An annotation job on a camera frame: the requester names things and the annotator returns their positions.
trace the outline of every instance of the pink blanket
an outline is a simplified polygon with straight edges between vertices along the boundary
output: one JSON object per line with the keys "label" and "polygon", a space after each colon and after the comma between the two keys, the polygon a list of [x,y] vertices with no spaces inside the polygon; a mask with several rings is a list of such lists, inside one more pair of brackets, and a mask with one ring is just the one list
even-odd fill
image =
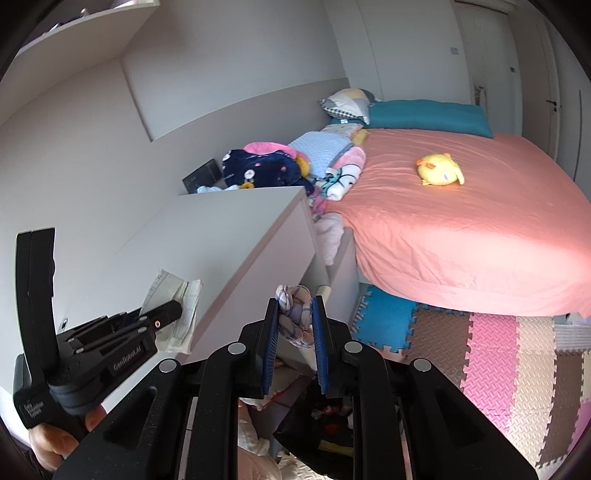
{"label": "pink blanket", "polygon": [[[591,314],[591,205],[522,137],[372,130],[357,184],[328,210],[355,231],[379,288],[471,312]],[[449,152],[466,177],[423,186],[415,161]]]}

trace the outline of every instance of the plaid cloth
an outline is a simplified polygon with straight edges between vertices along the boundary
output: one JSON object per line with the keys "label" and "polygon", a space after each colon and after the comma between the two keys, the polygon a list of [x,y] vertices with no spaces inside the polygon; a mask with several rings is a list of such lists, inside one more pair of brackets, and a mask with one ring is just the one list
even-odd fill
{"label": "plaid cloth", "polygon": [[312,334],[312,295],[302,285],[279,285],[275,292],[279,302],[279,333],[298,348],[314,348]]}

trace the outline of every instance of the teal pillow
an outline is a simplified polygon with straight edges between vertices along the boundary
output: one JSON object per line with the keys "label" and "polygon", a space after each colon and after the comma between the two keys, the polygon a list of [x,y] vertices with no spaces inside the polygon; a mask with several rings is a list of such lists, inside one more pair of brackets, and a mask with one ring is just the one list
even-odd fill
{"label": "teal pillow", "polygon": [[[338,124],[341,120],[335,118],[331,123]],[[350,119],[348,123],[364,125],[356,119]],[[419,128],[495,138],[478,105],[434,100],[378,102],[369,108],[369,126],[366,128]]]}

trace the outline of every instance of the wall shelf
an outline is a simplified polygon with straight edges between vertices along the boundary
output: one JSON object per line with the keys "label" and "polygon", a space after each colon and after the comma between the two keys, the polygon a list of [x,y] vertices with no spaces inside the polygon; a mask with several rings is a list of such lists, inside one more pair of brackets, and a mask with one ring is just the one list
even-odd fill
{"label": "wall shelf", "polygon": [[158,6],[155,0],[98,12],[25,45],[0,82],[0,125],[54,85],[120,56]]}

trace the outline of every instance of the paper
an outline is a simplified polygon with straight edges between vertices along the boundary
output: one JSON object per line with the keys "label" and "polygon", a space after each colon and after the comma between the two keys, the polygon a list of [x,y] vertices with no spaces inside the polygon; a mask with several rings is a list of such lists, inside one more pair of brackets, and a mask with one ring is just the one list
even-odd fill
{"label": "paper", "polygon": [[156,332],[156,347],[161,352],[191,353],[191,340],[197,325],[197,302],[203,288],[201,280],[185,281],[166,270],[160,270],[142,305],[140,314],[170,300],[183,307],[181,318]]}

